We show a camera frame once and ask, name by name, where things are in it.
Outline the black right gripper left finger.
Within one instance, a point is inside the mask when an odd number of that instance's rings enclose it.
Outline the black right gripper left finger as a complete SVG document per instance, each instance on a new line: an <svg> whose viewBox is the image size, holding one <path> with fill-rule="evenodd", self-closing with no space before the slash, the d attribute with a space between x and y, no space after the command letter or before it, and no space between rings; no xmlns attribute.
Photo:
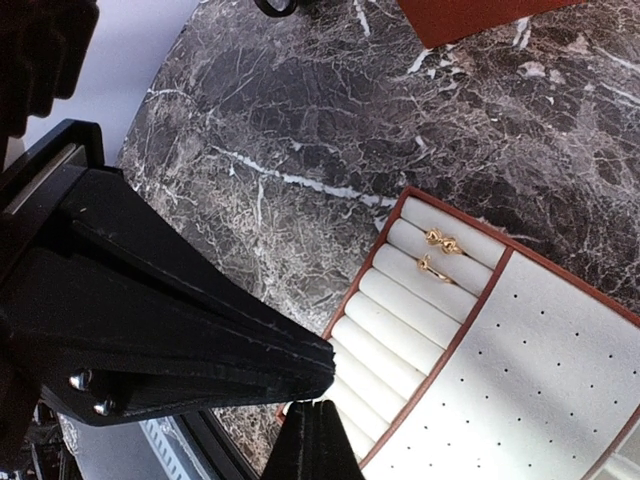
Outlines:
<svg viewBox="0 0 640 480"><path fill-rule="evenodd" d="M261 475L262 480L312 478L313 411L311 402L295 402L290 405Z"/></svg>

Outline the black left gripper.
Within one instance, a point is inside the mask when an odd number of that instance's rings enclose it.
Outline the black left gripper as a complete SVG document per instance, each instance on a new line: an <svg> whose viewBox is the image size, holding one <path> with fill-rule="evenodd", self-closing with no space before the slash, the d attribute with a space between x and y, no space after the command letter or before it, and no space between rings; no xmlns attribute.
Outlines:
<svg viewBox="0 0 640 480"><path fill-rule="evenodd" d="M318 335L237 287L104 165L66 120L1 176L1 387L92 425L312 399Z"/></svg>

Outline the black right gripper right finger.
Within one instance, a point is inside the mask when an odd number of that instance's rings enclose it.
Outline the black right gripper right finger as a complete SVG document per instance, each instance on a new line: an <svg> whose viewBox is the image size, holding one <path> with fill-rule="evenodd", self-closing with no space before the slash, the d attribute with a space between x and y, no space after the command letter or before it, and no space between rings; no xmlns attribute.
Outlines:
<svg viewBox="0 0 640 480"><path fill-rule="evenodd" d="M313 479L364 479L337 408L330 400L314 405L312 459Z"/></svg>

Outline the red jewelry tray insert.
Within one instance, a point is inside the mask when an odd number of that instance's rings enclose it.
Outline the red jewelry tray insert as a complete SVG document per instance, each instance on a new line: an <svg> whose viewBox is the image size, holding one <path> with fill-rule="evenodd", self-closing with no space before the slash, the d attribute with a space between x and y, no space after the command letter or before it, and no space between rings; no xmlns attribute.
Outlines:
<svg viewBox="0 0 640 480"><path fill-rule="evenodd" d="M367 479L635 479L639 318L409 187L324 332Z"/></svg>

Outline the red jewelry box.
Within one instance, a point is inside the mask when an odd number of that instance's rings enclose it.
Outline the red jewelry box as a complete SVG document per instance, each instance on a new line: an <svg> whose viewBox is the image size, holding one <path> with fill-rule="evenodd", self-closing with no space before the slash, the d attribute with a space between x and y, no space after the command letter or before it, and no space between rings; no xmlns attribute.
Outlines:
<svg viewBox="0 0 640 480"><path fill-rule="evenodd" d="M435 48L520 18L579 4L577 0L400 0L426 48Z"/></svg>

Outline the dark green ceramic mug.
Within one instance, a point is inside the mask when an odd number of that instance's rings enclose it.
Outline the dark green ceramic mug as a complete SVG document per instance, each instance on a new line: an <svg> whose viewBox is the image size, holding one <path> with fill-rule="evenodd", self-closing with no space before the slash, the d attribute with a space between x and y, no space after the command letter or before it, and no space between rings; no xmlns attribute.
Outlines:
<svg viewBox="0 0 640 480"><path fill-rule="evenodd" d="M254 3L262 13L271 18L288 17L296 11L298 6L297 0L254 0Z"/></svg>

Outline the black front table rail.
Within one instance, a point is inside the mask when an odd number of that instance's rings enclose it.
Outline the black front table rail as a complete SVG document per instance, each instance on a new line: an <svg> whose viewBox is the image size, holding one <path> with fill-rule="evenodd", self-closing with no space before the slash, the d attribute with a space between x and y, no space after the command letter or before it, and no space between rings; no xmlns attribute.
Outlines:
<svg viewBox="0 0 640 480"><path fill-rule="evenodd" d="M216 416L197 411L174 418L207 479L257 479L254 469L231 440Z"/></svg>

